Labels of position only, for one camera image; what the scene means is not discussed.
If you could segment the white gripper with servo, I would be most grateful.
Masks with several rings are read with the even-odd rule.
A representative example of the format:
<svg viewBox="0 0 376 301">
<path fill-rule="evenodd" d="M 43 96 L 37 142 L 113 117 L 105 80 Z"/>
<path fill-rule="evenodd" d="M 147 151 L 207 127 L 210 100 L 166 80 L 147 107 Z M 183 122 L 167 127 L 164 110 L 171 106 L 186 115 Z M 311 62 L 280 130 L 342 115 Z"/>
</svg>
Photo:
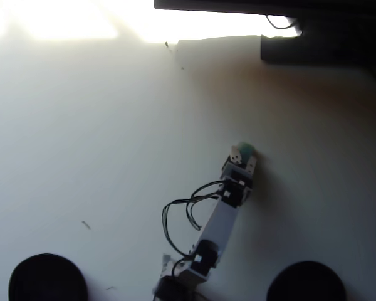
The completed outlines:
<svg viewBox="0 0 376 301">
<path fill-rule="evenodd" d="M 231 147 L 229 158 L 222 167 L 222 179 L 230 179 L 248 189 L 252 189 L 256 163 L 257 158 L 255 156 L 250 156 L 246 162 L 243 162 L 238 147 L 234 145 Z"/>
</svg>

